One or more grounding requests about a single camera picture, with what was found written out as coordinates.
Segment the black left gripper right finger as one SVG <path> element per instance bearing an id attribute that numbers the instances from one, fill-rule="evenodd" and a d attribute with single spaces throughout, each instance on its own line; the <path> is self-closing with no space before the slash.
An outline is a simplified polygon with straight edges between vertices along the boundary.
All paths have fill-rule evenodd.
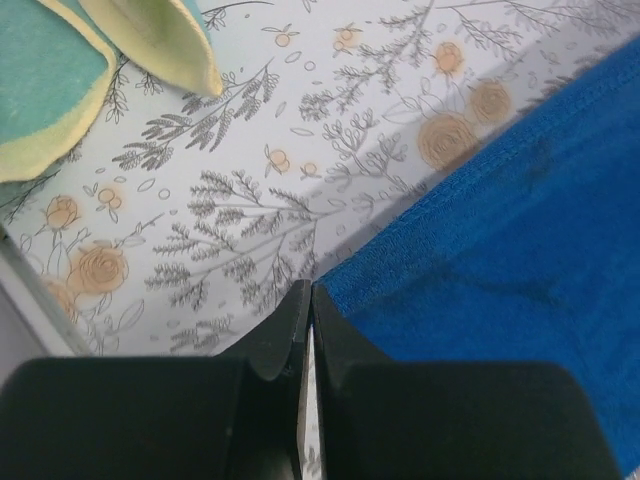
<path id="1" fill-rule="evenodd" d="M 328 479 L 617 479 L 579 384 L 548 362 L 399 362 L 312 291 Z"/>

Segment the blue towel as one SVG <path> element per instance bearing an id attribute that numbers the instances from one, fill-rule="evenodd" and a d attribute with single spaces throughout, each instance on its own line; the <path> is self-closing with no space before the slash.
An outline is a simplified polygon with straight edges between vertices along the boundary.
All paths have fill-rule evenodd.
<path id="1" fill-rule="evenodd" d="M 397 360 L 542 360 L 639 464 L 639 44 L 514 123 L 320 279 Z"/>

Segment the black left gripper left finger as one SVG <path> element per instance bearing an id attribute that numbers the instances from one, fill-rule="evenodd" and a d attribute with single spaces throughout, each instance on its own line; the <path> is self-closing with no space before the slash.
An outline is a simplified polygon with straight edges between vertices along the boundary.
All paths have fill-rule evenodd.
<path id="1" fill-rule="evenodd" d="M 5 479 L 298 479 L 311 285 L 223 353 L 49 357 L 1 390 Z"/>

